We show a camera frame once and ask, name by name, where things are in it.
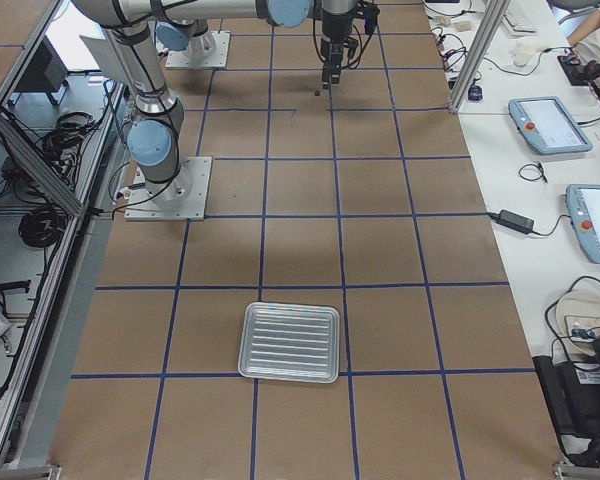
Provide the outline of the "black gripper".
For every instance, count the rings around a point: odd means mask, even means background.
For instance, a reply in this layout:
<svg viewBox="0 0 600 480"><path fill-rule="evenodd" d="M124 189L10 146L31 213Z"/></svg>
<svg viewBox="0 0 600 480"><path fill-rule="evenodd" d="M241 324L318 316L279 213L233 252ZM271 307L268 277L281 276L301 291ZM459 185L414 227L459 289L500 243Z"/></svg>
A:
<svg viewBox="0 0 600 480"><path fill-rule="evenodd" d="M321 2L322 23L320 58L323 62L321 81L323 84L338 85L341 68L357 68L378 25L379 7L374 1L329 1ZM353 22L364 21L367 39L353 36L357 31Z"/></svg>

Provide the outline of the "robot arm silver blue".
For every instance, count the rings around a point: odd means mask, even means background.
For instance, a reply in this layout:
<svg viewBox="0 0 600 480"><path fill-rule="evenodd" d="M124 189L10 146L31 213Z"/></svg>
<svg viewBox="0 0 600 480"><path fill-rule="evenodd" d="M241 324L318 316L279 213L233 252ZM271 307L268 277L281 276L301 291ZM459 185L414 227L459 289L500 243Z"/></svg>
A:
<svg viewBox="0 0 600 480"><path fill-rule="evenodd" d="M156 26L156 34L170 52L180 53L196 62L211 56L217 48L205 21L194 21L187 25L160 21Z"/></svg>
<svg viewBox="0 0 600 480"><path fill-rule="evenodd" d="M284 28L312 19L322 24L314 46L322 86L329 88L364 53L353 35L354 21L363 21L366 35L372 36L380 13L370 1L78 1L75 6L111 35L119 51L138 109L127 145L150 200L162 204L182 199L192 182L179 152L184 107L168 87L156 40L172 52L184 51L210 39L211 19L260 19Z"/></svg>

